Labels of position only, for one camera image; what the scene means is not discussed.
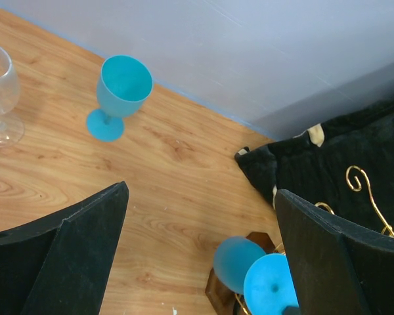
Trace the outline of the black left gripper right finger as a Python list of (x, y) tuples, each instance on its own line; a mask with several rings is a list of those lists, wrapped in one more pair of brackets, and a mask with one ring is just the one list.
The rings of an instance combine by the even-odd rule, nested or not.
[(274, 198), (302, 314), (394, 314), (394, 239), (288, 190)]

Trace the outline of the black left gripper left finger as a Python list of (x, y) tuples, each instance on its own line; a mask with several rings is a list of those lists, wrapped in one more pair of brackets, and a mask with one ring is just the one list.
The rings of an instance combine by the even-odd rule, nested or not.
[(0, 314), (98, 314), (128, 199), (126, 183), (115, 183), (1, 231)]

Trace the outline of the clear wine glass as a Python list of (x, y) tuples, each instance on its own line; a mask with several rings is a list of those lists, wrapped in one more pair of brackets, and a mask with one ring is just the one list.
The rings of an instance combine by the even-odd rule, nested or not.
[(14, 63), (0, 46), (0, 148), (16, 144), (24, 136), (24, 123), (13, 112), (20, 100), (20, 91)]

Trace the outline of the blue wine glass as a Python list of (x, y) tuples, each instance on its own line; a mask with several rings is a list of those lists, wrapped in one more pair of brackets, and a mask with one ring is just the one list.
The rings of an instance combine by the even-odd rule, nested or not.
[(153, 90), (149, 69), (127, 55), (107, 58), (97, 81), (98, 109), (86, 119), (88, 131), (96, 139), (112, 142), (124, 133), (123, 119), (135, 114)]
[(233, 293), (244, 297), (251, 314), (284, 314), (299, 308), (285, 255), (267, 254), (242, 236), (223, 241), (213, 261), (215, 275)]

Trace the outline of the blue wine glass front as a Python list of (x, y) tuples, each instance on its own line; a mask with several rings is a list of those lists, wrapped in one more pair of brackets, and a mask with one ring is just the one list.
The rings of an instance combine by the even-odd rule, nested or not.
[(223, 241), (213, 261), (215, 275), (233, 293), (244, 297), (251, 314), (284, 314), (299, 308), (285, 255), (267, 254), (242, 236)]

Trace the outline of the gold wire wine glass rack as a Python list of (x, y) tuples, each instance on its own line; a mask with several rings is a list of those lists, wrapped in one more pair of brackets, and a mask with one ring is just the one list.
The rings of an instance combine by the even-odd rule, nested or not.
[(394, 231), (379, 232), (281, 190), (284, 243), (263, 232), (217, 248), (206, 296), (217, 314), (394, 314)]

